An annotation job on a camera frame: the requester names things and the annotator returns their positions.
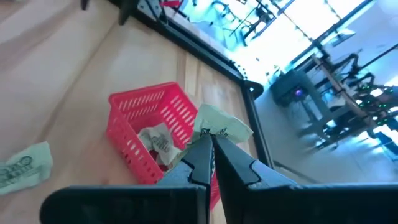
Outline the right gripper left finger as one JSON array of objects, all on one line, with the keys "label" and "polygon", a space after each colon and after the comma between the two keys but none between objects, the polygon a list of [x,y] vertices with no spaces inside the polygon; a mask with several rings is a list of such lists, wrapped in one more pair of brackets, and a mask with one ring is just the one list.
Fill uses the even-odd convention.
[{"label": "right gripper left finger", "polygon": [[41,224],[209,224],[213,143],[203,135],[157,184],[70,186],[42,203]]}]

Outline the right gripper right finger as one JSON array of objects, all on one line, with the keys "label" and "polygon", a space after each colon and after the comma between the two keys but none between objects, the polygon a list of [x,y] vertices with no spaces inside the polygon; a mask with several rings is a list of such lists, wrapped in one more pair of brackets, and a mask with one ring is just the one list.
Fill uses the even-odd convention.
[{"label": "right gripper right finger", "polygon": [[213,139],[227,224],[398,224],[398,184],[300,185]]}]

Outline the green stevia sweetener packet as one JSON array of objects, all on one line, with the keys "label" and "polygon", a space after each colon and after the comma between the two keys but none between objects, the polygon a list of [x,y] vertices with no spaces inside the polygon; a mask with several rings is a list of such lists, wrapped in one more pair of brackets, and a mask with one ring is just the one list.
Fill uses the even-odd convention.
[{"label": "green stevia sweetener packet", "polygon": [[204,103],[198,109],[190,142],[194,143],[204,134],[222,136],[237,144],[247,141],[253,131],[238,118]]},{"label": "green stevia sweetener packet", "polygon": [[53,158],[47,141],[31,145],[0,162],[0,195],[36,186],[52,172]]},{"label": "green stevia sweetener packet", "polygon": [[182,150],[175,147],[165,123],[143,128],[138,137],[161,168],[167,170],[176,164]]}]

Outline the small red object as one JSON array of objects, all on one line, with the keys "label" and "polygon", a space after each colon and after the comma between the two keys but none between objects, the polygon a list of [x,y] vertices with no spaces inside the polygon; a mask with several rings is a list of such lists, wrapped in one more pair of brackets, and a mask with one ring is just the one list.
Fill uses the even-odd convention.
[{"label": "small red object", "polygon": [[160,0],[161,7],[179,8],[183,0]]}]

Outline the red plastic slotted basket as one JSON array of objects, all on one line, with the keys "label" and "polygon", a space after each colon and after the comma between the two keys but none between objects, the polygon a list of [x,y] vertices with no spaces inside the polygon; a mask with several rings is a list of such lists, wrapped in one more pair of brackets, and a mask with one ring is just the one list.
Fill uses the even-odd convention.
[{"label": "red plastic slotted basket", "polygon": [[107,136],[140,184],[157,183],[164,171],[138,133],[143,128],[164,123],[175,146],[184,150],[193,133],[195,105],[176,82],[114,93],[109,96],[109,104]]}]

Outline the black computer with light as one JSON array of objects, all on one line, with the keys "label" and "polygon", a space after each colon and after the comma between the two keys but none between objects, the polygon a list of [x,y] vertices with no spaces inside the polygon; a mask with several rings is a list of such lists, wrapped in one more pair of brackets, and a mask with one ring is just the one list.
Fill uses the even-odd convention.
[{"label": "black computer with light", "polygon": [[301,70],[290,70],[280,75],[270,87],[274,102],[282,107],[304,99],[313,89],[308,75]]}]

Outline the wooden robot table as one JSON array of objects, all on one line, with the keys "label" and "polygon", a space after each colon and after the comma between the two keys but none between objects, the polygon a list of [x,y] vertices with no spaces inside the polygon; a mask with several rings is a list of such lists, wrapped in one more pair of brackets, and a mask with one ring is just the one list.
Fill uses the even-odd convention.
[{"label": "wooden robot table", "polygon": [[359,64],[358,54],[349,54],[336,63],[327,57],[313,59],[325,74],[316,86],[330,84],[329,89],[335,96],[330,110],[339,113],[332,119],[334,125],[322,126],[328,137],[352,135],[398,118],[398,86],[375,83],[376,77],[371,72],[362,75],[366,66]]}]

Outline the black robot station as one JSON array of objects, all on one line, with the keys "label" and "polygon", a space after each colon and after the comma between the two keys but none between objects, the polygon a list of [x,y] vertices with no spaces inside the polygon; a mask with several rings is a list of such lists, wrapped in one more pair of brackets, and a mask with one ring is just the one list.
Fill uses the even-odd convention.
[{"label": "black robot station", "polygon": [[213,0],[227,38],[247,45],[260,37],[277,19],[277,0]]}]

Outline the black aluminium table frame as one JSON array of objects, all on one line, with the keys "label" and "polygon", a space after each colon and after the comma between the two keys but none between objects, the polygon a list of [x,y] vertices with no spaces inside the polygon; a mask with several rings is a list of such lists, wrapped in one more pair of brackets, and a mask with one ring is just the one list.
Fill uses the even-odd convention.
[{"label": "black aluminium table frame", "polygon": [[[121,0],[107,1],[120,8]],[[155,30],[237,84],[241,90],[249,124],[254,130],[254,143],[258,159],[273,168],[274,161],[266,143],[260,117],[254,103],[263,94],[264,87],[260,83],[249,81],[244,77],[243,71],[238,68],[234,61],[222,55],[210,44],[196,37],[192,31],[179,24],[176,19],[172,18],[173,13],[173,9],[161,7],[160,0],[139,0],[137,9],[129,18],[133,17]]]}]

